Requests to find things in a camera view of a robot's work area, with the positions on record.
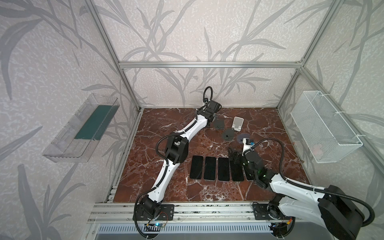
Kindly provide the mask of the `black phone front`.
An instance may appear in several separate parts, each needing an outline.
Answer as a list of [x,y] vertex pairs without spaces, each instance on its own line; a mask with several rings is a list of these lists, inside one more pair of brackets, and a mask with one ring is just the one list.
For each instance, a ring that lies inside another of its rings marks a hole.
[[230,181],[230,161],[228,158],[218,158],[218,180]]

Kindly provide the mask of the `black phone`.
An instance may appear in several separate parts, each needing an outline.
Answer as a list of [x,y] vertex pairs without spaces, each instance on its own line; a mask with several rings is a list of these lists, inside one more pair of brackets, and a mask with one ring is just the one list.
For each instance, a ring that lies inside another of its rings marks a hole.
[[230,170],[231,170],[231,177],[233,182],[244,181],[243,167],[240,163],[235,163],[234,161],[230,161]]
[[205,180],[214,181],[216,179],[216,163],[217,159],[215,157],[206,157],[204,169]]
[[218,158],[218,180],[230,181],[230,161],[228,158]]
[[200,180],[203,173],[203,156],[193,156],[190,170],[190,179]]

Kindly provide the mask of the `green-edged phone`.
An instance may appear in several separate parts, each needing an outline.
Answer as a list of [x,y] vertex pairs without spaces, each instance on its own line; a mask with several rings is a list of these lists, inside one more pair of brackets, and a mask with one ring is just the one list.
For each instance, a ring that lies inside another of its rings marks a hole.
[[248,181],[253,181],[254,178],[255,178],[254,171],[251,170],[248,166],[245,166],[245,165],[243,165],[243,168],[244,168],[246,179]]

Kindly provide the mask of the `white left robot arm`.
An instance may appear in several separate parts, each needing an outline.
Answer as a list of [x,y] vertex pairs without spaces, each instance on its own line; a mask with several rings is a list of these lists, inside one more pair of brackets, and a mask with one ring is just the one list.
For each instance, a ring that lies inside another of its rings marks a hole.
[[160,215],[166,189],[177,168],[187,159],[190,141],[217,118],[217,112],[221,108],[221,104],[206,100],[202,107],[196,109],[195,117],[189,124],[157,142],[156,153],[164,162],[152,188],[137,197],[133,214],[135,221],[142,220],[139,216],[141,213],[144,213],[144,219],[150,220]]

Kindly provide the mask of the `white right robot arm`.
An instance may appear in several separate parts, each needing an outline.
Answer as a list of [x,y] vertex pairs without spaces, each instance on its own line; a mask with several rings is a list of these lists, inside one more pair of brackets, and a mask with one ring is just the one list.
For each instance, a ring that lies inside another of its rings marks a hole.
[[283,177],[264,167],[256,152],[244,157],[232,148],[228,149],[230,163],[245,167],[248,178],[261,189],[275,193],[269,202],[271,218],[282,216],[301,218],[326,228],[339,240],[355,240],[363,227],[364,214],[356,202],[345,198],[344,192],[333,185],[317,188]]

